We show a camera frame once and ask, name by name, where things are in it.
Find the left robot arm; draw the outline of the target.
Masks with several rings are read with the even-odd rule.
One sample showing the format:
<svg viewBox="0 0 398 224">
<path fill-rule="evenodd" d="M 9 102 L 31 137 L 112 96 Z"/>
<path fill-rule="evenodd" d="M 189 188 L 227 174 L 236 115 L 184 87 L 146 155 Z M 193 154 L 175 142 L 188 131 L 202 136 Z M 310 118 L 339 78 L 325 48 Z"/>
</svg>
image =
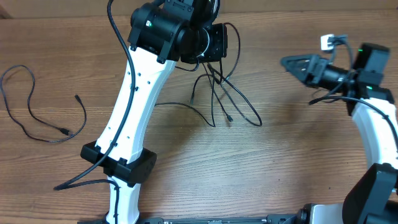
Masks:
<svg viewBox="0 0 398 224">
<path fill-rule="evenodd" d="M 157 156 L 143 146 L 149 118 L 177 62 L 217 62 L 226 56 L 226 27 L 215 19 L 219 1 L 154 1 L 131 16 L 129 60 L 106 129 L 81 149 L 103 168 L 110 186 L 103 223 L 137 223 L 140 187 Z"/>
</svg>

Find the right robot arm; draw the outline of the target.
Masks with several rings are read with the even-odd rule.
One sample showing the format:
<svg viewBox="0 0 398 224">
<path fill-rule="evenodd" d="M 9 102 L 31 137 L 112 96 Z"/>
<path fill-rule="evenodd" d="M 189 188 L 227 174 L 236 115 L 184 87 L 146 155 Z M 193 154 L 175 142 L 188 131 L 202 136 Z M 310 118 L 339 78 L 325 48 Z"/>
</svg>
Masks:
<svg viewBox="0 0 398 224">
<path fill-rule="evenodd" d="M 280 64 L 309 88 L 323 88 L 330 95 L 310 101 L 344 101 L 356 124 L 368 169 L 344 201 L 308 204 L 296 223 L 397 223 L 397 108 L 392 92 L 380 86 L 390 50 L 363 43 L 348 70 L 333 66 L 317 54 L 294 55 Z"/>
</svg>

